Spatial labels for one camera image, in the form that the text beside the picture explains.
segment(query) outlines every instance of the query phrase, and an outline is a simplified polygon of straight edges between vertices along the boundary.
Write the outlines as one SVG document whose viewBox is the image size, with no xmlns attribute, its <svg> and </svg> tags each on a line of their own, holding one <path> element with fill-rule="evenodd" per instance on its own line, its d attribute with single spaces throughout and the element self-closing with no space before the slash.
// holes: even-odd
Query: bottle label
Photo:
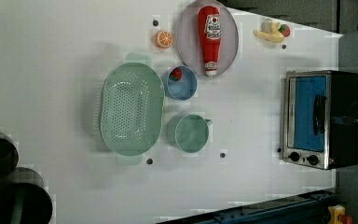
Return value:
<svg viewBox="0 0 358 224">
<path fill-rule="evenodd" d="M 217 69 L 217 63 L 216 62 L 208 62 L 205 64 L 205 68 L 207 70 L 216 70 Z"/>
<path fill-rule="evenodd" d="M 209 39 L 220 39 L 220 18 L 218 14 L 208 15 L 205 22 L 205 33 Z"/>
</svg>

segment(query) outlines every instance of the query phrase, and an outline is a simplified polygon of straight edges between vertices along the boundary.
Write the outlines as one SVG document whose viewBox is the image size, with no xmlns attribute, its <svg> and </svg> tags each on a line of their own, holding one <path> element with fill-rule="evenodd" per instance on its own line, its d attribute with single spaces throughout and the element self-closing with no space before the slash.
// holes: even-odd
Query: white table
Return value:
<svg viewBox="0 0 358 224">
<path fill-rule="evenodd" d="M 340 35 L 288 23 L 282 49 L 253 35 L 264 17 L 233 9 L 234 64 L 199 77 L 191 100 L 165 99 L 161 136 L 141 164 L 116 162 L 99 134 L 103 82 L 132 51 L 148 53 L 160 75 L 181 64 L 174 48 L 153 48 L 152 20 L 174 32 L 189 2 L 1 0 L 0 132 L 18 142 L 19 166 L 43 176 L 51 223 L 154 223 L 335 186 L 334 172 L 285 163 L 276 150 L 286 71 L 337 68 Z M 178 112 L 213 120 L 197 155 L 164 141 Z"/>
</svg>

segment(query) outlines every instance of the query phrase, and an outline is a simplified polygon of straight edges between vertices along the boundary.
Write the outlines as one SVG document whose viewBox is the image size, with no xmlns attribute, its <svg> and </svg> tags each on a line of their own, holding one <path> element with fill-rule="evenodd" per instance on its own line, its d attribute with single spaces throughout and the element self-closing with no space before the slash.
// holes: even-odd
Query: yellow object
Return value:
<svg viewBox="0 0 358 224">
<path fill-rule="evenodd" d="M 155 45 L 160 49 L 167 49 L 172 45 L 173 37 L 168 31 L 158 31 L 155 36 Z"/>
<path fill-rule="evenodd" d="M 284 36 L 281 34 L 281 32 L 279 32 L 280 28 L 281 24 L 279 22 L 268 20 L 265 22 L 263 31 L 254 30 L 254 34 L 272 43 L 282 43 Z"/>
<path fill-rule="evenodd" d="M 340 215 L 345 215 L 344 206 L 336 205 L 336 206 L 328 207 L 328 210 L 330 211 L 331 214 L 331 219 L 328 222 L 328 224 L 343 224 L 342 222 L 339 221 L 338 217 Z"/>
</svg>

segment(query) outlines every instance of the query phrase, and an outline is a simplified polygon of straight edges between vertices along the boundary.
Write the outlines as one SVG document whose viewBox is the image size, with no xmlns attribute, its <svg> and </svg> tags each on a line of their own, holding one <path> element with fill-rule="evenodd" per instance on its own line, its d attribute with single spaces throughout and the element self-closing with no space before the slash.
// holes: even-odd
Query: oven knob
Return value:
<svg viewBox="0 0 358 224">
<path fill-rule="evenodd" d="M 316 165 L 319 162 L 318 158 L 314 155 L 308 156 L 307 161 L 309 161 L 311 165 Z"/>
<path fill-rule="evenodd" d="M 296 152 L 292 152 L 292 153 L 290 153 L 289 158 L 292 161 L 298 161 L 300 159 L 300 155 L 298 155 L 298 153 L 296 153 Z"/>
</svg>

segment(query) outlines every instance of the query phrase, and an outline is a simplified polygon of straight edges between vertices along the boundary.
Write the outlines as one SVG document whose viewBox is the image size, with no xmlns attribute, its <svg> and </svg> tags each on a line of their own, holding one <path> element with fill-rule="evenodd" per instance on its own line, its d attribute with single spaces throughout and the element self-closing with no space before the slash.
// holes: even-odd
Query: oven handle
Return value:
<svg viewBox="0 0 358 224">
<path fill-rule="evenodd" d="M 318 94 L 313 102 L 313 133 L 315 135 L 324 133 L 326 100 L 325 96 Z"/>
</svg>

